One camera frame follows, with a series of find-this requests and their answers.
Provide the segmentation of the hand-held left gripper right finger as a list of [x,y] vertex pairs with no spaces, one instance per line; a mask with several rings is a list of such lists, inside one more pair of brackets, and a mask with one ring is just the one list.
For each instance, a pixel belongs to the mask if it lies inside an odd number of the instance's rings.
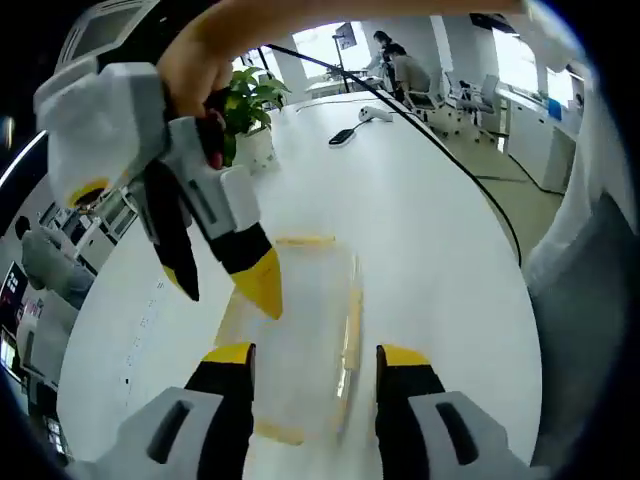
[[447,391],[420,352],[376,347],[375,434],[385,479],[547,479],[508,445],[506,429]]

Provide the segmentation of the person's right hand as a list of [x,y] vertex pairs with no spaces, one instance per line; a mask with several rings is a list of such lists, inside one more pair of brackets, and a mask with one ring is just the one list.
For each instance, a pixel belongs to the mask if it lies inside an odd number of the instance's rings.
[[204,139],[213,145],[205,149],[210,167],[224,163],[225,89],[232,78],[227,53],[209,42],[194,20],[174,38],[161,55],[157,71],[165,86],[174,117],[194,117],[205,126]]

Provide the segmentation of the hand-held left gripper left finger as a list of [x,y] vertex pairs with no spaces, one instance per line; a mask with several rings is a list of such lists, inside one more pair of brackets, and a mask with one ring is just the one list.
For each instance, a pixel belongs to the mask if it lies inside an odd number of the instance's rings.
[[240,479],[254,432],[256,345],[205,355],[186,385],[170,387],[119,427],[94,461],[74,461],[70,479]]

